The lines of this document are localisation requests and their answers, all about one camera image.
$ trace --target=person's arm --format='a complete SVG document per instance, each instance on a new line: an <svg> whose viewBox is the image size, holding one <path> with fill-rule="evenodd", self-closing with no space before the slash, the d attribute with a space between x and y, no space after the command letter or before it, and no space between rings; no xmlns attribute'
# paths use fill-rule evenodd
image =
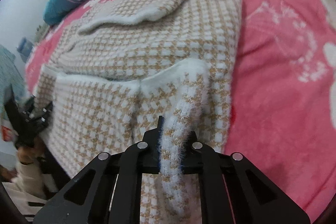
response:
<svg viewBox="0 0 336 224"><path fill-rule="evenodd" d="M17 177L12 182L23 192L35 197L46 199L43 192L42 172L36 158L44 153L42 140L35 138L34 148L19 147L17 157L19 162L16 164Z"/></svg>

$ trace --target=metal pin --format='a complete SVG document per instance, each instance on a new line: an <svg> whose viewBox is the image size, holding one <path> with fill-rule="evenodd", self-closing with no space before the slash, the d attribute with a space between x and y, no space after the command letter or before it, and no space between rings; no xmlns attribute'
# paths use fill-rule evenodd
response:
<svg viewBox="0 0 336 224"><path fill-rule="evenodd" d="M233 158L234 160L242 160L242 159L243 159L243 155L242 155L241 153L234 153L234 154L232 155L232 158Z"/></svg>
<svg viewBox="0 0 336 224"><path fill-rule="evenodd" d="M193 143L193 148L195 149L201 149L203 145L200 142L194 142Z"/></svg>
<svg viewBox="0 0 336 224"><path fill-rule="evenodd" d="M100 160L106 160L109 157L109 154L106 152L102 152L98 155L98 159Z"/></svg>
<svg viewBox="0 0 336 224"><path fill-rule="evenodd" d="M148 146L148 143L146 142L140 142L138 143L138 148L145 149Z"/></svg>

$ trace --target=beige and white checkered sweater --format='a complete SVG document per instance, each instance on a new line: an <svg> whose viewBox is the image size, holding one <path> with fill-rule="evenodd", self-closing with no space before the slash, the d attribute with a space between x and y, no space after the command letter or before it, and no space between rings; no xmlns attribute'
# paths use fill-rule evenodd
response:
<svg viewBox="0 0 336 224"><path fill-rule="evenodd" d="M188 133L226 143L241 0L114 0L66 27L36 104L54 100L47 146L70 176L119 153L165 118L161 173L144 175L141 223L201 223L198 182L182 175Z"/></svg>

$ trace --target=pink bedsheet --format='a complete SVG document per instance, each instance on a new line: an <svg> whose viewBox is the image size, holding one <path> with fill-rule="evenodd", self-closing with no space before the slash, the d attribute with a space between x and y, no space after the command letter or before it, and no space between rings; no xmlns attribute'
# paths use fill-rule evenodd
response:
<svg viewBox="0 0 336 224"><path fill-rule="evenodd" d="M33 90L73 11L36 47L26 67ZM232 83L226 154L240 151L313 222L336 193L336 131L329 89L333 69L322 52L336 33L320 0L243 0L243 25Z"/></svg>

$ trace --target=blue striped fabric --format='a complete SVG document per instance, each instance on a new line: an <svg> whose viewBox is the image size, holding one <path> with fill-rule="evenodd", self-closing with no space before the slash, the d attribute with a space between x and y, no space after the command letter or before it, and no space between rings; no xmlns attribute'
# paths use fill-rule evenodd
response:
<svg viewBox="0 0 336 224"><path fill-rule="evenodd" d="M74 8L78 7L85 0L48 0L44 9L43 19L48 25L55 25Z"/></svg>

